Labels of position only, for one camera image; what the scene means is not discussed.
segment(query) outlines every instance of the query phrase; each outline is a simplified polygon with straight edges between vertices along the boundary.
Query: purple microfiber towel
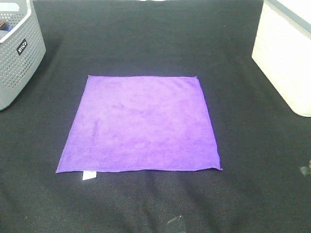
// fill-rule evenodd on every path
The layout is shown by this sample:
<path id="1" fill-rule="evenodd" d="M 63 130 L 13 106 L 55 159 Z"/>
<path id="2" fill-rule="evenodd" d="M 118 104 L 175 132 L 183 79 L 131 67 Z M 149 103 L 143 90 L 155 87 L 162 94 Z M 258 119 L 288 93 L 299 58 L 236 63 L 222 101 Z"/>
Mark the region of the purple microfiber towel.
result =
<path id="1" fill-rule="evenodd" d="M 196 77 L 89 76 L 58 172 L 220 167 Z"/>

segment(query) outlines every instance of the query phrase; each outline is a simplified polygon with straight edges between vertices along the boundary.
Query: black label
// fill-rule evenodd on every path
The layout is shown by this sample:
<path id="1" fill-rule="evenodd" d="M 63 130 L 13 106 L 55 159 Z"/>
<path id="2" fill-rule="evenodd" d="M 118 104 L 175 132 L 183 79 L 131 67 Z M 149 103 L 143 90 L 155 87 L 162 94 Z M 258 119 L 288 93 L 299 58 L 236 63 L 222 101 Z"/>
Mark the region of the black label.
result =
<path id="1" fill-rule="evenodd" d="M 27 47 L 27 41 L 26 39 L 23 39 L 23 41 L 21 42 L 21 44 L 18 46 L 18 48 L 16 49 L 16 51 L 18 52 L 19 56 L 24 52 L 25 48 Z"/>

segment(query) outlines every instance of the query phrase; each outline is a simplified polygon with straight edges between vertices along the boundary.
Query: white storage box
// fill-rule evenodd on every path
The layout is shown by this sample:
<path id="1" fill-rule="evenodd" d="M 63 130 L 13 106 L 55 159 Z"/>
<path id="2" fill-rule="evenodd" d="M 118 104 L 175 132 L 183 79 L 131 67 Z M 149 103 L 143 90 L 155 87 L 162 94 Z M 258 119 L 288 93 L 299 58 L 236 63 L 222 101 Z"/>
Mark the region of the white storage box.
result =
<path id="1" fill-rule="evenodd" d="M 45 52 L 32 0 L 1 0 L 0 19 L 13 29 L 0 39 L 0 110 L 20 93 Z"/>
<path id="2" fill-rule="evenodd" d="M 265 0 L 252 58 L 290 108 L 311 117 L 311 2 Z"/>

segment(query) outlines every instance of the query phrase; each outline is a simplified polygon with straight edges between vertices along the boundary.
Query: black cloth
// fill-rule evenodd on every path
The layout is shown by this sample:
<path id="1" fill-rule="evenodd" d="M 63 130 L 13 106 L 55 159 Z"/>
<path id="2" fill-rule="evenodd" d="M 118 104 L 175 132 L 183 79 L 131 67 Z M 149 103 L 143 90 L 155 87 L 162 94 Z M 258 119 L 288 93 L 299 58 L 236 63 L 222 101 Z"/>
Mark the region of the black cloth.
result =
<path id="1" fill-rule="evenodd" d="M 0 232 L 309 233 L 311 120 L 251 59 L 260 0 L 35 1 L 47 52 L 0 112 Z M 223 171 L 55 174 L 87 75 L 198 76 Z"/>

